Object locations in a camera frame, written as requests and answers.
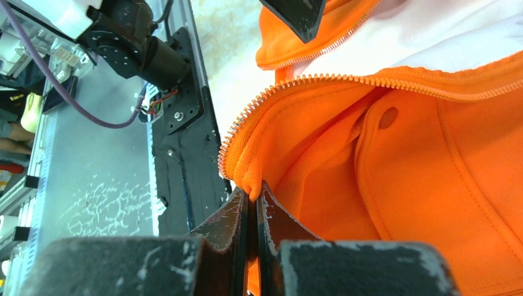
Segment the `orange zip jacket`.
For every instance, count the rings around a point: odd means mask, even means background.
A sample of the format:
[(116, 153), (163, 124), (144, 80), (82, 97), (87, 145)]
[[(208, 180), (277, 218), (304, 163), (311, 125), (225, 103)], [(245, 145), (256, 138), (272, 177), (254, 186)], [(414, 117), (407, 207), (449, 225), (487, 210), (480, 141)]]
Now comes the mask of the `orange zip jacket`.
[(221, 174), (323, 239), (425, 242), (463, 295), (521, 295), (522, 2), (327, 1), (309, 43), (259, 27), (275, 85)]

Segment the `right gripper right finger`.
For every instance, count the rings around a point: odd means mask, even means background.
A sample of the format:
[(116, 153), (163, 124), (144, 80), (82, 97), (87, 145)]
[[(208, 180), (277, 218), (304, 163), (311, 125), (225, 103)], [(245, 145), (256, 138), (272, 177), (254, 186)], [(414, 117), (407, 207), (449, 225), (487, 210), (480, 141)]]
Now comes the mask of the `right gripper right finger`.
[(446, 261), (428, 244), (322, 240), (263, 183), (257, 199), (262, 295), (459, 295)]

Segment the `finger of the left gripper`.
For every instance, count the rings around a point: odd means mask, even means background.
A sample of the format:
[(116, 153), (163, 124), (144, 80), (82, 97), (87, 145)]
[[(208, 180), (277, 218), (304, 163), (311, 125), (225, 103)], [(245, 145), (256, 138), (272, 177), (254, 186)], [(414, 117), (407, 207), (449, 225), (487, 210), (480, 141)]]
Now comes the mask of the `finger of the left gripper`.
[(260, 2), (305, 44), (316, 38), (327, 3), (326, 0), (261, 0)]

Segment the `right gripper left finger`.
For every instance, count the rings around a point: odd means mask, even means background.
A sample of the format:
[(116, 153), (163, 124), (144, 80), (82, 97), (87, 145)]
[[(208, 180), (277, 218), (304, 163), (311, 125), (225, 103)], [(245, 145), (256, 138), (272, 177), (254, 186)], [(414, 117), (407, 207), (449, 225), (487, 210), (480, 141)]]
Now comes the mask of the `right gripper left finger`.
[(183, 236), (71, 237), (36, 258), (22, 295), (245, 295), (247, 194)]

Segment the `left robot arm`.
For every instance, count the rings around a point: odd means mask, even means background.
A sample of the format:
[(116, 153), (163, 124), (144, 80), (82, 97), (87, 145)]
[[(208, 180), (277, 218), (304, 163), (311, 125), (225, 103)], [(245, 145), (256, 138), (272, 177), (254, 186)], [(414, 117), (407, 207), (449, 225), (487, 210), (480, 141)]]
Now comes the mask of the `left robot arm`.
[(101, 56), (123, 78), (138, 76), (161, 90), (174, 88), (188, 76), (189, 60), (175, 45), (154, 36), (167, 19), (158, 20), (145, 1), (22, 1), (20, 12), (33, 9), (66, 39)]

